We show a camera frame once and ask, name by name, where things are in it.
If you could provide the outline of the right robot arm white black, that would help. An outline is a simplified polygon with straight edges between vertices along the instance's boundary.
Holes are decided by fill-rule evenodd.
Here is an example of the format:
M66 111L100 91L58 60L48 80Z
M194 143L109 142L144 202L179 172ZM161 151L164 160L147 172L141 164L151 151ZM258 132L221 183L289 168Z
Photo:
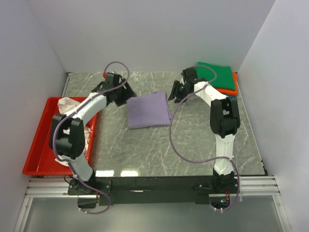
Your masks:
M240 127L238 101L222 94L211 85L217 78L217 73L212 68L204 65L200 65L200 67L211 71L214 77L211 80L199 78L194 66L184 69L182 80L174 81L168 100L174 100L179 108L195 95L210 107L210 128L216 139L216 157L204 161L193 161L183 157L173 144L172 125L169 126L169 140L175 153L187 162L204 163L214 160L213 172L219 177L212 180L212 188L214 191L222 193L229 187L225 176L231 176L237 170L232 159L234 140Z

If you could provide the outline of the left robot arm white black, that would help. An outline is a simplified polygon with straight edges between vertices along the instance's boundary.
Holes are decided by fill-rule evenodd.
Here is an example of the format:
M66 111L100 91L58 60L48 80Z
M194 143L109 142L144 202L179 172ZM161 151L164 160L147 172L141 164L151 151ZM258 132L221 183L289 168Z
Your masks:
M52 118L49 146L58 161L65 161L85 194L96 190L95 174L85 157L86 124L109 104L121 106L136 94L121 75L107 72L100 82L78 106L66 114L55 114Z

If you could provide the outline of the purple t shirt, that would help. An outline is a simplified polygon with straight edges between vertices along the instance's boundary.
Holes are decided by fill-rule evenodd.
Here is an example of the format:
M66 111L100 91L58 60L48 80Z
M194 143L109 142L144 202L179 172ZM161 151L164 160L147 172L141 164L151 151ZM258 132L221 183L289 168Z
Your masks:
M154 126L168 126L171 113L164 92L131 97L127 100L128 127L141 129Z

